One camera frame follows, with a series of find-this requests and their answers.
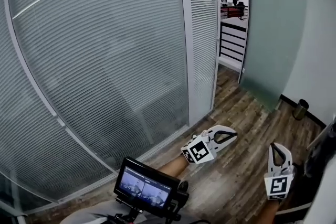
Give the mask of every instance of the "hardwood floor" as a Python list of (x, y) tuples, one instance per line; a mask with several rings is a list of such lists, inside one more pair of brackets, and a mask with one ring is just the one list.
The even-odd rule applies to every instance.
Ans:
[[(216, 223), (252, 223), (266, 201), (264, 173), (271, 142), (291, 150), (293, 161), (301, 163), (306, 146), (321, 128), (309, 118), (296, 121), (292, 107), (280, 101), (269, 112), (257, 100), (238, 87), (238, 73), (224, 67), (218, 70), (214, 110), (197, 126), (170, 145), (156, 152), (147, 164), (158, 168), (177, 157), (190, 136), (220, 124), (238, 132), (235, 142), (222, 150), (217, 159), (190, 165), (181, 178), (190, 183), (190, 198), (185, 209)], [(58, 208), (29, 216), (29, 223), (59, 223), (68, 214), (98, 202), (114, 198), (114, 183), (108, 183)]]

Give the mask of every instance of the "small trash can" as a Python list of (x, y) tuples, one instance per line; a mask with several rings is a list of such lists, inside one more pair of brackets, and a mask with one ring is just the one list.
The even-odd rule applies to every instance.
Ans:
[(293, 117), (298, 121), (302, 120), (308, 109), (309, 104), (307, 103), (307, 101), (304, 99), (300, 99), (296, 108), (293, 110)]

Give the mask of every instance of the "monitor screen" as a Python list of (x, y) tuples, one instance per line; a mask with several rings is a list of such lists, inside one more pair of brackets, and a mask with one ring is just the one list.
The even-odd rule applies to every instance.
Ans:
[(127, 166), (124, 169), (119, 188), (131, 196), (158, 208), (163, 208), (172, 190), (170, 187), (143, 176)]

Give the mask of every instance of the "window blinds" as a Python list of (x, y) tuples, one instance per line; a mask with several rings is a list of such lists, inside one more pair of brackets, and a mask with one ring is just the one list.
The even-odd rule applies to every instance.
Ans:
[(46, 109), (19, 63), (0, 0), (0, 171), (49, 199), (110, 171), (83, 150)]
[(49, 204), (34, 194), (20, 188), (0, 174), (0, 201), (19, 211), (28, 211)]
[(114, 169), (187, 125), (181, 0), (10, 0), (10, 11), (45, 96)]
[(217, 0), (191, 0), (197, 119), (211, 109), (217, 57)]

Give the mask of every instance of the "glass partition wall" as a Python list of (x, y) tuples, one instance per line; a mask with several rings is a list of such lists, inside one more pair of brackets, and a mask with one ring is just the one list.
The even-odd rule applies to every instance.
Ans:
[(217, 0), (0, 0), (0, 34), (0, 177), (18, 210), (115, 178), (212, 109)]
[(268, 110), (278, 104), (294, 66), (306, 7), (307, 0), (251, 0), (241, 86)]

